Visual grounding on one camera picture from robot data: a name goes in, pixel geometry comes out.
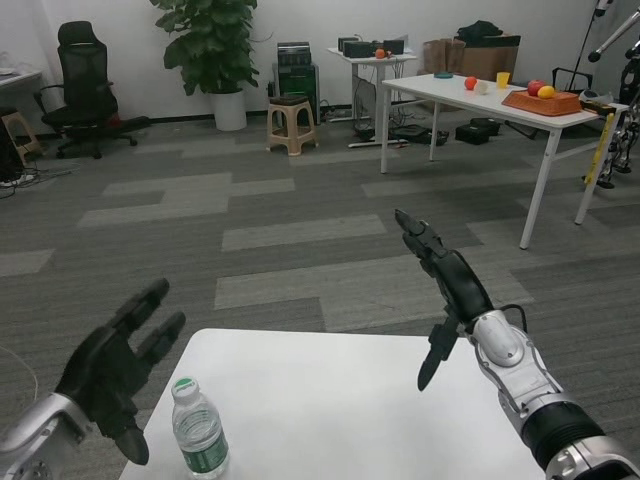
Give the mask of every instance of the table leg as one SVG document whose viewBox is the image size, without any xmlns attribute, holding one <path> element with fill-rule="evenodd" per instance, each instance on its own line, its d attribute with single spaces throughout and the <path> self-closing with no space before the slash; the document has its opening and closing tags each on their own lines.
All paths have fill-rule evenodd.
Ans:
<svg viewBox="0 0 640 480">
<path fill-rule="evenodd" d="M 600 173 L 602 173 L 602 169 L 604 167 L 604 162 L 609 155 L 609 146 L 611 145 L 611 140 L 613 140 L 613 134 L 616 131 L 618 126 L 618 121 L 620 120 L 621 112 L 616 112 L 616 116 L 613 119 L 613 123 L 611 124 L 611 128 L 609 129 L 609 134 L 607 135 L 607 139 L 605 140 L 605 144 L 602 148 L 602 155 L 600 156 L 600 162 L 598 163 L 598 167 L 596 168 L 596 175 L 594 177 L 593 182 L 590 185 L 587 185 L 587 188 L 584 191 L 584 195 L 582 196 L 582 202 L 580 202 L 580 208 L 578 209 L 578 215 L 576 215 L 576 219 L 574 220 L 576 225 L 582 225 L 584 222 L 584 217 L 589 211 L 589 205 L 591 205 L 591 199 L 593 198 L 593 192 L 596 189 L 596 185 L 598 184 L 598 179 L 600 178 Z"/>
<path fill-rule="evenodd" d="M 329 123 L 353 122 L 354 120 L 357 120 L 356 102 L 355 102 L 356 87 L 354 85 L 353 77 L 357 77 L 358 75 L 359 75 L 358 64 L 352 63 L 351 64 L 351 116 L 345 117 L 345 118 L 332 118 L 331 120 L 329 120 Z"/>
<path fill-rule="evenodd" d="M 382 87 L 383 110 L 382 110 L 382 155 L 380 160 L 380 173 L 387 173 L 387 149 L 389 145 L 389 110 L 391 106 L 391 89 Z"/>
<path fill-rule="evenodd" d="M 561 136 L 562 136 L 562 130 L 551 130 L 549 132 L 549 141 L 547 142 L 547 148 L 544 152 L 542 165 L 540 166 L 540 173 L 538 174 L 536 189 L 533 192 L 533 198 L 531 199 L 531 205 L 529 206 L 529 215 L 527 216 L 527 223 L 524 226 L 524 232 L 522 233 L 522 240 L 520 240 L 520 248 L 523 250 L 526 250 L 527 248 L 529 248 L 529 243 L 531 241 L 531 233 L 533 232 L 533 227 L 536 223 L 536 218 L 538 218 L 538 210 L 540 209 L 540 202 L 542 201 L 542 195 L 544 194 L 544 189 L 547 186 L 547 178 L 549 177 L 551 164 L 555 159 Z"/>
<path fill-rule="evenodd" d="M 436 151 L 436 142 L 438 140 L 438 116 L 440 115 L 440 103 L 433 104 L 433 125 L 431 126 L 431 147 L 429 148 L 429 160 L 433 162 L 433 155 Z"/>
<path fill-rule="evenodd" d="M 387 76 L 387 66 L 385 64 L 376 65 L 376 143 L 382 142 L 382 122 L 384 121 L 384 110 L 387 108 L 385 96 L 382 94 L 383 85 Z"/>
</svg>

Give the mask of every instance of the orange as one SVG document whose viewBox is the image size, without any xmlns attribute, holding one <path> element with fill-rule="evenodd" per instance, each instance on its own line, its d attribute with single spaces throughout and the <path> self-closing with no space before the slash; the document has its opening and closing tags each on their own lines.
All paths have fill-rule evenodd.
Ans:
<svg viewBox="0 0 640 480">
<path fill-rule="evenodd" d="M 540 90 L 538 90 L 538 98 L 544 98 L 545 100 L 549 98 L 553 98 L 555 94 L 556 94 L 555 88 L 553 88 L 550 85 L 542 87 Z"/>
</svg>

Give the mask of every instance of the white tabletop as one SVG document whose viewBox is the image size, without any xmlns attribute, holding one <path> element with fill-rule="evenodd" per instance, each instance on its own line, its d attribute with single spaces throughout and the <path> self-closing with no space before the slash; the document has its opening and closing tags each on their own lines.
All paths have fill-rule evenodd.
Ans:
<svg viewBox="0 0 640 480">
<path fill-rule="evenodd" d="M 418 391 L 428 346 L 418 337 L 203 330 L 169 385 L 194 376 L 220 410 L 231 455 L 223 480 L 544 479 L 466 340 Z M 121 480 L 187 478 L 172 408 L 166 388 L 145 429 L 149 464 L 127 464 Z"/>
<path fill-rule="evenodd" d="M 415 55 L 411 55 L 408 53 L 403 53 L 402 55 L 393 55 L 391 58 L 349 58 L 345 57 L 338 47 L 327 48 L 331 53 L 338 55 L 343 60 L 346 60 L 349 63 L 353 63 L 356 65 L 393 65 L 394 63 L 407 62 L 409 60 L 417 60 L 418 57 Z"/>
<path fill-rule="evenodd" d="M 506 89 L 496 88 L 495 82 L 489 84 L 486 95 L 480 95 L 475 91 L 469 91 L 464 87 L 465 77 L 454 75 L 453 78 L 441 79 L 433 75 L 420 75 L 416 77 L 386 80 L 383 85 L 394 90 L 411 93 L 418 98 L 440 100 L 442 103 L 454 105 L 463 109 L 487 112 L 500 118 L 513 121 L 522 121 L 526 124 L 534 124 L 541 128 L 561 129 L 585 123 L 598 118 L 598 115 L 586 111 L 558 117 L 547 117 L 502 105 L 503 100 L 514 90 L 522 90 L 522 87 L 509 86 Z M 619 110 L 627 110 L 626 105 L 613 104 Z"/>
<path fill-rule="evenodd" d="M 8 87 L 10 85 L 17 85 L 18 83 L 26 82 L 31 79 L 38 78 L 42 75 L 42 72 L 29 72 L 12 75 L 0 76 L 0 88 Z"/>
</svg>

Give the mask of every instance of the yellow cup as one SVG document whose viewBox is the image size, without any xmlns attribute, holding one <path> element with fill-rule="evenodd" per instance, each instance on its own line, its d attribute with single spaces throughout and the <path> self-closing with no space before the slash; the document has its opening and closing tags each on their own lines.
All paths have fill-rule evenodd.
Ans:
<svg viewBox="0 0 640 480">
<path fill-rule="evenodd" d="M 496 77 L 496 86 L 498 88 L 507 88 L 510 76 L 511 74 L 509 72 L 499 72 Z"/>
</svg>

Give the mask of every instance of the black box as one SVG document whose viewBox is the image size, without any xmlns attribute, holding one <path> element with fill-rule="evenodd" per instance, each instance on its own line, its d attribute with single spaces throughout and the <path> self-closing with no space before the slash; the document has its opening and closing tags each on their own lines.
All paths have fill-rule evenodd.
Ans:
<svg viewBox="0 0 640 480">
<path fill-rule="evenodd" d="M 497 122 L 493 118 L 472 118 L 469 125 L 472 127 L 485 128 L 487 133 L 492 137 L 500 133 L 500 122 Z"/>
<path fill-rule="evenodd" d="M 375 56 L 375 50 L 371 42 L 344 42 L 342 51 L 348 58 L 369 58 Z"/>
<path fill-rule="evenodd" d="M 471 145 L 482 145 L 489 141 L 489 133 L 486 128 L 463 125 L 456 128 L 456 140 L 470 143 Z"/>
<path fill-rule="evenodd" d="M 357 42 L 358 37 L 340 37 L 338 38 L 338 51 L 344 52 L 344 42 Z"/>
<path fill-rule="evenodd" d="M 391 52 L 393 55 L 402 55 L 404 53 L 404 40 L 385 40 L 382 44 L 385 52 Z"/>
</svg>

